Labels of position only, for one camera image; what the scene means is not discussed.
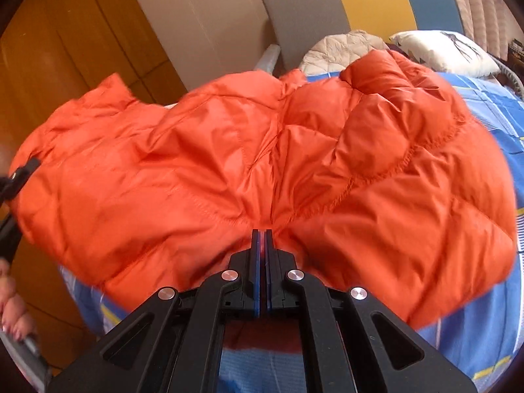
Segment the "person's left hand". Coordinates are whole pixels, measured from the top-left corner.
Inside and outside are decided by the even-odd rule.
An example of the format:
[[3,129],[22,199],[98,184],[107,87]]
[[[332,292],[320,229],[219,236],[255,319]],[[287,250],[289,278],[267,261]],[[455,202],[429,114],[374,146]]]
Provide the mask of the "person's left hand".
[[11,265],[5,258],[0,259],[0,310],[1,329],[15,341],[20,342],[35,334],[34,319],[17,291]]

